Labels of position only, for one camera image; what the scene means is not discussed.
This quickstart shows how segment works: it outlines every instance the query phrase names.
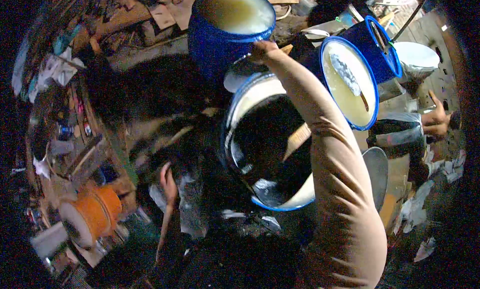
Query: yellowish liquid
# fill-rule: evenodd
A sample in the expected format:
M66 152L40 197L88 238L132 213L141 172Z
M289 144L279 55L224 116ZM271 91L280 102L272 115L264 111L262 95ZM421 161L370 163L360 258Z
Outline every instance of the yellowish liquid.
M363 64L357 52L342 43L329 42L323 51L323 70L333 99L335 99L335 102L339 105L338 107L351 123L357 126L366 126L374 115L376 102L375 87L367 67ZM347 54L349 59L347 65L355 75L358 85L367 100L369 106L368 112L365 109L365 104L361 96L355 96L333 68L330 60L331 52L343 52Z
M208 22L230 33L260 33L275 19L265 0L202 0L200 8Z

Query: orange container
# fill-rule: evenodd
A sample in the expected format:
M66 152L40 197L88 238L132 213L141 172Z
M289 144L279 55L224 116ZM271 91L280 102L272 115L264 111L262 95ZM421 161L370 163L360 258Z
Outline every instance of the orange container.
M120 199L112 186L96 188L77 201L60 205L60 216L70 237L81 247L92 247L99 237L109 236L122 212Z

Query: blue plastic bucket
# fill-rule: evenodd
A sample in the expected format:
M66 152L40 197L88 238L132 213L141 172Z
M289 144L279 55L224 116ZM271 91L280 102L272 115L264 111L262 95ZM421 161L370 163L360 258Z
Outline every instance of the blue plastic bucket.
M394 48L389 48L387 54L383 52L375 38L372 24L374 23L380 36L386 44L390 41L387 32L372 16L366 16L365 21L360 22L339 34L353 45L363 54L368 61L377 84L384 83L395 77L402 77L402 66L399 57Z
M229 66L252 51L253 42L266 40L275 28L275 10L267 0L262 0L264 10L272 11L272 25L261 33L236 34L214 27L200 14L205 0L195 0L188 28L188 49L200 72L218 84Z
M286 185L290 188L295 188L295 190L291 195L288 195L288 199L278 202L272 200L272 195L269 195L270 193L262 192L258 186L258 182L254 185L249 185L243 178L243 176L248 173L246 172L246 168L248 168L249 163L244 161L246 155L244 153L248 153L248 150L242 149L242 144L236 137L237 126L245 115L250 112L251 108L275 96L287 98L285 89L274 74L269 72L254 73L245 80L243 85L238 88L233 95L230 108L222 124L219 155L222 164L231 176L237 179L239 183L245 185L246 190L248 189L252 193L251 201L253 203L272 211L292 211L303 208L315 200L314 179L310 166L310 146L308 142L305 142L302 148L296 151L302 153L302 157L303 155L306 156L307 160L304 163L305 165L290 166L295 167L295 175L291 178L294 178L295 181L288 180ZM293 116L295 109L290 108L288 111Z
M321 48L320 48L320 52L316 53L316 61L313 61L312 59L309 59L306 63L304 63L304 65L310 70L312 71L318 78L319 80L323 83L323 85L329 90L330 94L332 95L333 99L335 100L335 97L333 96L332 94L332 91L331 91L331 88L330 86L328 85L327 83L327 80L325 78L325 73L324 73L324 68L323 68L323 62L322 62L322 58L323 58L323 53L325 51L325 47L331 43L331 42L339 42L347 47L349 47L352 51L356 52L358 57L363 61L363 64L365 64L365 67L367 68L368 72L369 72L369 75L370 75L370 81L372 83L372 89L374 90L374 92L372 92L374 94L374 98L373 98L373 104L369 104L369 106L374 106L373 108L373 114L372 114L372 117L371 119L369 120L368 123L365 123L363 125L360 125L360 124L355 124L353 123L349 118L347 118L347 116L345 115L344 113L344 116L345 116L345 119L348 121L348 123L350 124L351 128L352 129L356 129L356 130L368 130L370 129L370 127L373 126L373 124L375 123L375 121L377 120L377 115L378 115L378 104L379 104L379 99L378 99L378 88L377 88L377 82L375 81L375 76L374 76L374 73L372 72L372 69L370 68L369 66L369 63L368 61L365 59L365 57L362 55L362 53L352 44L350 43L349 41L345 40L344 38L341 38L341 37L329 37L329 38L326 38L323 43L321 44Z

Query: dark hair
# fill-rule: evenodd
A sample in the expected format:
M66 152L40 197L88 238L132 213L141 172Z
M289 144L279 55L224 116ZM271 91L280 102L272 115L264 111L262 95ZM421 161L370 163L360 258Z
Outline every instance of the dark hair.
M460 113L458 111L454 111L450 116L450 123L448 123L448 126L451 129L460 129L461 123L462 117L460 116Z

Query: beige sleeve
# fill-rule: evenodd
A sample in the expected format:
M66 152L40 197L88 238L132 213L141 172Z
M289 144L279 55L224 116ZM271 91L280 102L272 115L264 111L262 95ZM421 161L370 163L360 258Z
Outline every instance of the beige sleeve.
M387 238L350 126L309 70L280 50L265 57L312 132L317 229L297 287L374 288L385 266Z

